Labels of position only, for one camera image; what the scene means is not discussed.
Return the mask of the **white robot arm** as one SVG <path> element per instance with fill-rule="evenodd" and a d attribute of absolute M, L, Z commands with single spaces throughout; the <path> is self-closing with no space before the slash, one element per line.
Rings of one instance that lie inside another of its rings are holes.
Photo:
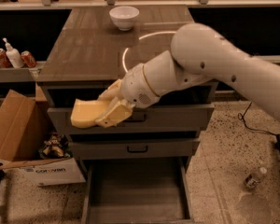
<path fill-rule="evenodd" d="M 138 64 L 99 96 L 110 104 L 95 123 L 114 126 L 134 108 L 147 108 L 166 93 L 213 78 L 280 122 L 280 66 L 248 55 L 208 26 L 189 23 L 176 31 L 169 51 Z"/>

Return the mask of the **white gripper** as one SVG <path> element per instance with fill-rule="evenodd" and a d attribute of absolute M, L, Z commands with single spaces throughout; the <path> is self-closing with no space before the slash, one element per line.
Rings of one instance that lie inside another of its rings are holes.
<path fill-rule="evenodd" d="M 101 127 L 117 126 L 129 118 L 134 105 L 137 108 L 147 108 L 156 104 L 160 96 L 149 87 L 144 75 L 144 65 L 138 64 L 129 70 L 124 78 L 113 82 L 99 96 L 99 100 L 112 100 L 106 110 L 95 120 Z"/>

